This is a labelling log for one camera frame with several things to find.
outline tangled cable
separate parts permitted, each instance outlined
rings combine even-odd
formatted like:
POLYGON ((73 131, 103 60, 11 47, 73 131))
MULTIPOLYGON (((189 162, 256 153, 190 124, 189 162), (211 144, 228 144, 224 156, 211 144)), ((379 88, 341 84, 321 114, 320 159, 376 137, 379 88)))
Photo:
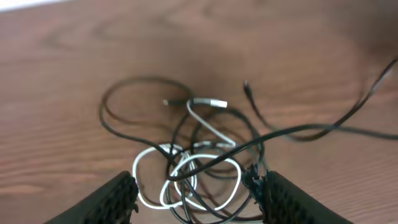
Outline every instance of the tangled cable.
POLYGON ((150 146, 150 148, 142 151, 135 159, 133 165, 132 165, 132 175, 133 177, 137 178, 137 166, 140 161, 145 155, 147 155, 150 152, 154 151, 159 151, 162 153, 162 155, 167 159, 167 167, 166 167, 166 177, 167 180, 165 181, 165 184, 162 187, 162 190, 160 192, 160 205, 153 205, 144 200, 144 197, 139 193, 139 199, 140 201, 147 207, 157 209, 157 210, 163 210, 163 209, 170 209, 170 211, 173 213, 173 215, 178 219, 181 223, 193 223, 192 221, 192 216, 189 211, 188 204, 198 208, 200 210, 206 210, 207 212, 211 213, 215 217, 219 218, 220 221, 214 222, 212 224, 220 224, 220 223, 227 223, 227 222, 244 222, 244 223, 250 223, 250 222, 259 222, 262 220, 261 216, 258 217, 253 217, 253 218, 241 218, 238 217, 238 215, 243 211, 243 209, 246 207, 246 205, 249 203, 251 196, 249 195, 245 202, 232 214, 229 214, 227 217, 224 215, 220 215, 217 211, 225 208, 230 201, 232 201, 238 187, 239 183, 241 180, 241 173, 244 171, 244 168, 242 167, 241 164, 239 164, 236 159, 234 159, 234 156, 244 150, 248 150, 254 158, 253 164, 257 165, 258 168, 262 165, 264 169, 267 171, 269 170, 269 167, 267 165, 267 162, 264 158, 264 142, 266 140, 279 137, 279 136, 285 136, 289 140, 292 141, 297 141, 297 142, 303 142, 303 141, 314 141, 316 139, 319 139, 331 131, 337 130, 337 131, 343 131, 347 133, 354 133, 354 134, 362 134, 365 136, 370 136, 374 138, 382 138, 382 139, 389 139, 389 140, 398 140, 398 135, 396 134, 386 134, 386 133, 379 133, 375 131, 370 131, 370 130, 365 130, 365 129, 359 129, 359 128, 352 128, 352 127, 343 127, 341 126, 347 119, 349 119, 352 115, 354 115, 364 104, 365 102, 370 99, 370 97, 375 93, 375 91, 381 86, 382 82, 386 79, 387 75, 389 74, 390 69, 393 67, 393 65, 397 62, 397 60, 393 60, 380 74, 378 79, 373 83, 371 89, 368 91, 368 94, 362 96, 357 103, 348 111, 347 114, 345 114, 342 118, 340 118, 337 122, 334 124, 304 124, 300 126, 295 126, 292 128, 286 128, 286 129, 279 129, 275 127, 274 125, 268 123, 264 117, 260 114, 255 102, 254 102, 254 97, 252 94, 252 91, 250 89, 250 86, 248 82, 244 82, 244 92, 246 94, 246 97, 248 98, 256 116, 260 119, 262 124, 272 130, 273 132, 269 134, 265 134, 263 136, 260 136, 258 131, 252 126, 248 118, 243 115, 239 110, 234 109, 234 108, 227 108, 227 102, 222 101, 222 100, 217 100, 217 99, 210 99, 210 98, 196 98, 193 94, 193 92, 186 87, 185 85, 169 80, 166 78, 160 78, 160 77, 138 77, 138 78, 130 78, 128 80, 123 80, 121 82, 117 82, 113 86, 111 86, 110 89, 108 89, 105 94, 103 95, 103 98, 101 100, 101 104, 99 107, 99 118, 101 121, 102 126, 108 130, 110 133, 114 134, 115 136, 124 138, 124 139, 129 139, 132 141, 137 141, 141 142, 143 144, 146 144, 150 146), (108 101, 111 98, 111 96, 121 87, 131 85, 133 83, 139 83, 139 82, 147 82, 147 83, 163 83, 166 85, 172 85, 181 88, 188 94, 188 98, 186 100, 164 100, 165 105, 169 106, 183 106, 186 105, 187 107, 187 113, 182 117, 180 122, 178 123, 177 127, 174 129, 173 135, 171 142, 168 144, 156 144, 152 141, 130 136, 127 134, 123 134, 113 127, 111 127, 105 120, 105 114, 108 114, 110 118, 113 118, 121 123, 126 123, 126 124, 138 124, 139 122, 137 121, 130 121, 126 118, 123 118, 116 113, 114 113, 110 107, 108 106, 108 101), (194 111, 193 108, 195 105, 208 105, 214 108, 217 108, 215 113, 209 114, 208 116, 202 118, 199 115, 197 115, 194 111), (221 115, 221 114, 231 114, 235 118, 240 119, 242 122, 244 122, 250 130, 251 135, 252 135, 252 140, 244 143, 244 144, 238 144, 231 138, 227 137, 214 127, 212 127, 207 121, 214 118, 215 116, 221 115), (177 136, 180 135, 179 131, 181 127, 185 124, 187 118, 189 116, 194 117, 197 121, 198 124, 195 127, 195 129, 192 132, 192 135, 190 137, 190 145, 189 147, 183 148, 182 146, 176 144, 177 142, 177 136), (199 130, 201 130, 202 127, 207 128, 210 130, 215 136, 219 137, 221 141, 197 141, 197 134, 199 130), (321 131, 317 134, 310 135, 310 136, 293 136, 292 133, 296 133, 298 131, 303 131, 303 130, 309 130, 309 129, 321 129, 321 131), (216 156, 214 154, 205 154, 202 153, 204 150, 216 150, 219 152, 219 155, 216 156), (198 159, 199 158, 210 158, 212 159, 210 162, 207 162, 206 164, 202 164, 198 159), (234 177, 225 177, 225 176, 219 176, 216 175, 216 173, 211 169, 216 164, 219 164, 220 162, 228 162, 232 165, 235 166, 237 170, 237 176, 234 177), (198 186, 198 177, 197 174, 204 172, 205 174, 209 175, 212 178, 215 179, 221 179, 221 180, 235 180, 235 186, 233 189, 232 194, 229 196, 229 199, 225 201, 222 205, 211 208, 208 206, 203 199, 197 194, 196 189, 198 186), (172 202, 170 198, 170 188, 169 188, 169 183, 174 182, 175 189, 179 196, 181 197, 181 200, 178 202, 172 202), (189 190, 189 194, 186 196, 185 191, 186 188, 189 190), (190 200, 191 197, 194 197, 199 204, 193 202, 190 200), (176 207, 183 207, 184 214, 186 216, 186 219, 182 218, 175 210, 176 207))

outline wood grain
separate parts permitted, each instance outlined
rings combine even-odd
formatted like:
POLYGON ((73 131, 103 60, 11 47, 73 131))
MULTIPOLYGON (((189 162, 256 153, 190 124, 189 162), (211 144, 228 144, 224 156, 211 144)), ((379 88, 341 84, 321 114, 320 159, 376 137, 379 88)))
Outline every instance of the wood grain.
MULTIPOLYGON (((173 78, 197 95, 228 100, 266 133, 241 89, 249 80, 269 121, 331 123, 398 55, 397 9, 393 0, 74 0, 1 13, 1 222, 42 223, 131 168, 146 147, 110 135, 97 118, 113 82, 173 78)), ((393 73, 347 125, 398 133, 398 69, 393 73)), ((118 111, 174 127, 182 111, 173 115, 156 102, 176 92, 140 90, 150 88, 120 94, 118 111)), ((229 125, 245 135, 242 124, 229 125)), ((120 128, 170 139, 164 130, 120 128)), ((332 133, 305 144, 274 139, 266 147, 273 169, 345 218, 398 223, 396 142, 332 133)), ((153 200, 164 166, 157 154, 140 165, 153 200)), ((228 185, 207 188, 217 193, 228 185)), ((240 188, 228 210, 245 195, 240 188)), ((176 223, 168 211, 139 206, 133 223, 176 223)), ((258 213, 250 204, 244 216, 258 213)))

